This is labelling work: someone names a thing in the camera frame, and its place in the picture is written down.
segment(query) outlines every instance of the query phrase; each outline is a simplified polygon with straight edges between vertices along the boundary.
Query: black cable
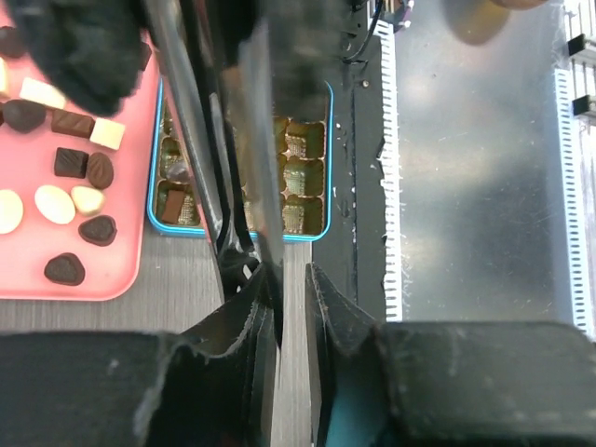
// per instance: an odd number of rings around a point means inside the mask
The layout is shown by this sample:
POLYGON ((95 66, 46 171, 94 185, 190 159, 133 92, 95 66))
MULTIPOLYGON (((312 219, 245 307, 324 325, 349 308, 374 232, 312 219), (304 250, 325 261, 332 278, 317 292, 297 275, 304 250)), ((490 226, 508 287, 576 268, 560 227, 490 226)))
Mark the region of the black cable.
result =
POLYGON ((357 62, 358 57, 364 52, 366 47, 369 45, 369 42, 371 41, 371 38, 373 37, 374 29, 376 28, 376 23, 379 21, 379 18, 381 17, 381 11, 383 10, 383 3, 384 3, 383 0, 376 0, 376 7, 374 9, 374 14, 372 15, 371 27, 369 28, 369 32, 366 34, 366 38, 364 39, 364 42, 362 42, 362 45, 360 45, 360 48, 358 49, 358 51, 356 51, 356 53, 354 53, 352 56, 350 56, 348 58, 343 58, 342 59, 343 62, 345 62, 345 63, 357 62))

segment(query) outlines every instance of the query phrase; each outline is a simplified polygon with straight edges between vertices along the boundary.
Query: gold chocolate compartment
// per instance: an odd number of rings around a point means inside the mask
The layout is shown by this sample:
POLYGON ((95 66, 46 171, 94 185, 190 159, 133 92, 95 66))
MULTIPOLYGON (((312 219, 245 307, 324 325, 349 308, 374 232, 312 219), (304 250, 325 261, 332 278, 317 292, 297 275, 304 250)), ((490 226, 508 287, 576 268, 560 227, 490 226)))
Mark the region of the gold chocolate compartment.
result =
MULTIPOLYGON (((321 122, 301 123, 286 117, 275 117, 274 119, 284 235, 316 237, 325 228, 325 195, 327 194, 328 175, 326 134, 326 126, 321 122)), ((253 230, 251 203, 246 197, 246 176, 242 169, 242 158, 246 151, 243 150, 243 142, 237 139, 236 143, 240 180, 245 199, 244 211, 249 229, 253 230)), ((165 103, 162 106, 159 125, 158 149, 157 181, 154 192, 156 195, 156 200, 154 200, 156 218, 161 223, 174 228, 202 228, 190 185, 167 180, 167 172, 176 163, 183 163, 183 156, 181 144, 175 135, 171 116, 165 103), (161 220, 170 190, 186 193, 177 225, 164 223, 161 220)))

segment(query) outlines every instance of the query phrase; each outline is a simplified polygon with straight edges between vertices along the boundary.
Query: white chocolate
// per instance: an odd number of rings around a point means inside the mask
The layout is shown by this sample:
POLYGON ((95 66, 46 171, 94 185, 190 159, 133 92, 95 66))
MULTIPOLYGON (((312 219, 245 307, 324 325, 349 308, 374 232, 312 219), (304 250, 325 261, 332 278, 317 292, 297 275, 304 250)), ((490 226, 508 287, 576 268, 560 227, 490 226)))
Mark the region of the white chocolate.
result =
POLYGON ((78 212, 86 217, 99 214, 105 203, 103 192, 88 186, 75 186, 71 190, 71 198, 78 212))
POLYGON ((8 66, 4 59, 0 58, 0 96, 10 97, 10 83, 8 82, 8 66))
POLYGON ((109 119, 97 118, 89 139, 91 142, 117 151, 120 148, 120 143, 122 143, 125 128, 124 124, 109 119))
POLYGON ((69 224, 76 215, 75 204, 68 193, 51 184, 37 188, 35 205, 46 219, 58 225, 69 224))
POLYGON ((24 208, 17 193, 9 189, 0 191, 0 235, 7 235, 17 229, 22 221, 24 208))
POLYGON ((66 106, 66 98, 57 88, 31 77, 25 77, 22 80, 19 96, 24 100, 44 104, 51 109, 63 109, 66 106))

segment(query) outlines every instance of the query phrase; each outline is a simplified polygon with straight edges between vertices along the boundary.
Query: oval white chocolate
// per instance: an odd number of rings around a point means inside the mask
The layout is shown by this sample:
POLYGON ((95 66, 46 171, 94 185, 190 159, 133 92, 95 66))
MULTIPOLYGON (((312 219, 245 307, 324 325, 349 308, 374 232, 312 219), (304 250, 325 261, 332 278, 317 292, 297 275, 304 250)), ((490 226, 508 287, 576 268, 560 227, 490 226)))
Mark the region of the oval white chocolate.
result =
POLYGON ((9 189, 0 190, 0 235, 15 231, 22 221, 23 213, 19 195, 9 189))
POLYGON ((105 196, 99 189, 88 186, 75 186, 71 190, 74 206, 86 217, 99 214, 105 203, 105 196))
POLYGON ((58 225, 69 224, 76 215, 75 204, 68 193, 52 184, 37 188, 35 205, 46 219, 58 225))

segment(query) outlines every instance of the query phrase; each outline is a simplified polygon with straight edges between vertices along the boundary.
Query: gray table surface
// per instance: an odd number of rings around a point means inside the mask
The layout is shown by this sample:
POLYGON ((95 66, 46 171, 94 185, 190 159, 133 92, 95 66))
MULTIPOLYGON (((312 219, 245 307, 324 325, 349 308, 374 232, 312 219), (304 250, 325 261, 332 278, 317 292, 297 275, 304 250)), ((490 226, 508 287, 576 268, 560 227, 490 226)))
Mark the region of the gray table surface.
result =
POLYGON ((416 2, 398 34, 404 319, 572 322, 561 2, 416 2))

